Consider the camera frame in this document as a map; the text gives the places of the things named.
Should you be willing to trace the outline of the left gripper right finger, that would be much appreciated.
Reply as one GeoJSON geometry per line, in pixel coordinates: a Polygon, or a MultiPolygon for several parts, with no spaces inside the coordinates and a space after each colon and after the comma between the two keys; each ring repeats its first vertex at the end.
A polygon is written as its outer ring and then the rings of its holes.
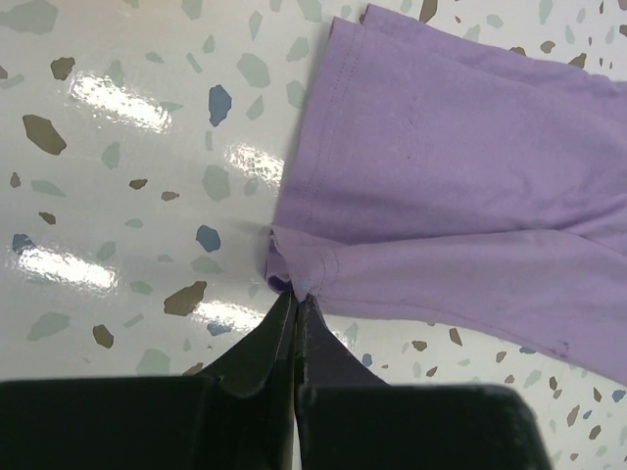
{"type": "Polygon", "coordinates": [[[314,297],[298,308],[296,422],[304,469],[355,469],[380,436],[370,407],[390,390],[328,329],[314,297]]]}

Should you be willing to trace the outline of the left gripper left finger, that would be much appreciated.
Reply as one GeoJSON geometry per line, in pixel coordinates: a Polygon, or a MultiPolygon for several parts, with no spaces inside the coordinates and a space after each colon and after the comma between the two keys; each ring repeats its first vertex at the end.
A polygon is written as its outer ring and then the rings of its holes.
{"type": "Polygon", "coordinates": [[[190,469],[290,469],[298,301],[281,294],[261,323],[199,373],[190,469]]]}

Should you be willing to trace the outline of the purple t shirt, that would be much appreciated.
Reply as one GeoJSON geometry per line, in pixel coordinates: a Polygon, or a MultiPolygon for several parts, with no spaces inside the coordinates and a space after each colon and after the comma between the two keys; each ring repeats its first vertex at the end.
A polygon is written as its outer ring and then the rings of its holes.
{"type": "Polygon", "coordinates": [[[369,6],[335,19],[265,279],[626,380],[626,85],[369,6]]]}

